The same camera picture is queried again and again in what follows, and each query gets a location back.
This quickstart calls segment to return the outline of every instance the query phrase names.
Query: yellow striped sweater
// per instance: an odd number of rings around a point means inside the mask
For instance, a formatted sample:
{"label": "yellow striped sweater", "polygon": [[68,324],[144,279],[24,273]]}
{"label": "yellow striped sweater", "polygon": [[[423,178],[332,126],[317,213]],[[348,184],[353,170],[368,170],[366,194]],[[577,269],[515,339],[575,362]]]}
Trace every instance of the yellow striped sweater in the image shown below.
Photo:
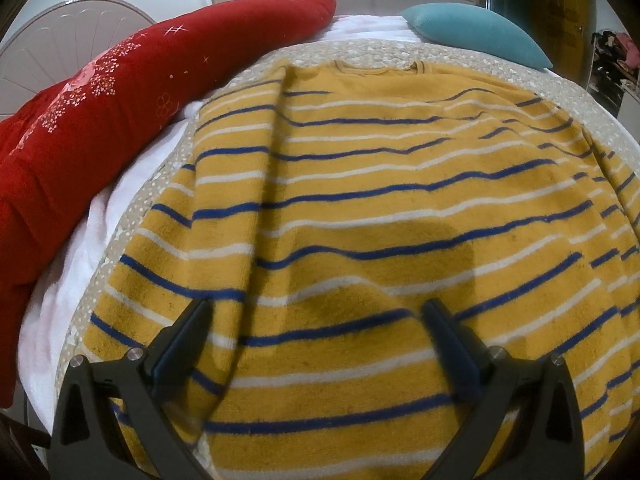
{"label": "yellow striped sweater", "polygon": [[213,298],[166,412],[220,478],[419,479],[465,413],[417,317],[438,297],[487,345],[565,355],[593,476],[640,408],[639,196],[580,123],[496,78],[284,60],[202,108],[84,344],[120,358]]}

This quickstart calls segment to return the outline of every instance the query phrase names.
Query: pink cloth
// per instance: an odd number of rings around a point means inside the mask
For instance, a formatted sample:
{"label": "pink cloth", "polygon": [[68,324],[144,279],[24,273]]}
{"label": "pink cloth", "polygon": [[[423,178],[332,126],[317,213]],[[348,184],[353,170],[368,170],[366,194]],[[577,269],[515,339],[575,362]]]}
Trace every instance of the pink cloth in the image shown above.
{"label": "pink cloth", "polygon": [[630,69],[640,68],[640,50],[638,50],[638,47],[636,47],[636,44],[633,42],[633,40],[629,37],[628,34],[625,34],[624,32],[616,34],[616,38],[618,38],[618,41],[627,50],[625,61],[626,65]]}

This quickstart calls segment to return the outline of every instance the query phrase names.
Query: bed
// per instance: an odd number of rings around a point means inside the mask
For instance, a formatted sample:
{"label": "bed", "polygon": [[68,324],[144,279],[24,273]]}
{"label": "bed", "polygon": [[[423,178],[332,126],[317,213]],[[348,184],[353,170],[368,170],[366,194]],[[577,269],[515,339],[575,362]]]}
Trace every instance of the bed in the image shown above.
{"label": "bed", "polygon": [[[97,54],[151,23],[142,10],[118,0],[72,0],[36,16],[0,52],[0,120],[41,89],[72,76]],[[255,80],[283,56],[302,65],[344,59],[370,67],[406,66],[421,57],[470,66],[561,105],[640,174],[640,146],[575,84],[551,72],[429,44],[399,16],[339,16],[308,44],[268,55],[227,87]],[[118,181],[95,196],[87,216],[38,281],[22,322],[18,370],[20,382],[48,431],[53,425],[56,389],[69,359],[78,351],[91,358],[82,345],[82,331],[92,302],[117,260],[113,251],[122,250],[130,239],[142,217],[138,207],[145,211],[168,184],[171,171],[166,168],[180,165],[177,154],[184,150],[186,132],[207,97],[184,107]]]}

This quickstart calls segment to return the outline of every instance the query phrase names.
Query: metal screw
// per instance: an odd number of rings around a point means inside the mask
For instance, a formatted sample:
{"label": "metal screw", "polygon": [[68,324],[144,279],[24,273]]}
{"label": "metal screw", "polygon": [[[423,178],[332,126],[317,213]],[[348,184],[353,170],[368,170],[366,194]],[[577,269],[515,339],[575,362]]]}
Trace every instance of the metal screw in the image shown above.
{"label": "metal screw", "polygon": [[551,362],[556,366],[562,366],[564,364],[564,357],[558,354],[551,354]]}
{"label": "metal screw", "polygon": [[507,357],[507,351],[501,346],[492,346],[489,348],[489,357],[493,361],[501,361],[505,357]]}
{"label": "metal screw", "polygon": [[145,351],[142,348],[131,348],[127,352],[127,359],[129,361],[138,361],[144,354]]}
{"label": "metal screw", "polygon": [[74,355],[71,358],[71,361],[69,361],[69,365],[72,368],[78,368],[82,363],[84,363],[84,356],[83,355]]}

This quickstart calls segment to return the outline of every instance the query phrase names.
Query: white blanket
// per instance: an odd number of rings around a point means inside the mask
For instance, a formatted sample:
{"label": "white blanket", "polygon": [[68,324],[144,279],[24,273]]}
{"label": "white blanket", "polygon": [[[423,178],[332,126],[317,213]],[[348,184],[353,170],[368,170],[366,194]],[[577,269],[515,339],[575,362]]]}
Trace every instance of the white blanket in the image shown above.
{"label": "white blanket", "polygon": [[[338,17],[311,41],[361,38],[424,42],[400,16]],[[36,414],[50,432],[56,368],[76,307],[130,201],[174,149],[202,104],[189,104],[114,185],[98,193],[87,217],[38,281],[20,331],[18,373]]]}

